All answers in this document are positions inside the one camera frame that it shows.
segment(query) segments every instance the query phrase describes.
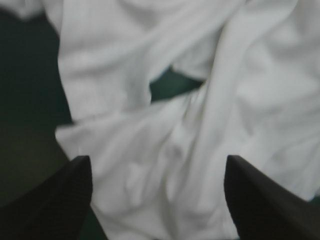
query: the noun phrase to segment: white fabric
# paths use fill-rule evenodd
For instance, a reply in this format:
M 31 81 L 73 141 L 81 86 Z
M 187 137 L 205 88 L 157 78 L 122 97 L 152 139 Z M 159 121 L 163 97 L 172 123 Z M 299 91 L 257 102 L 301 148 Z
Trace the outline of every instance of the white fabric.
M 56 137 L 70 159 L 90 156 L 92 208 L 111 240 L 236 238 L 223 192 L 229 154 L 313 198 L 320 1 L 42 6 L 60 34 L 59 71 L 76 121 Z M 206 82 L 150 105 L 149 83 L 170 65 Z

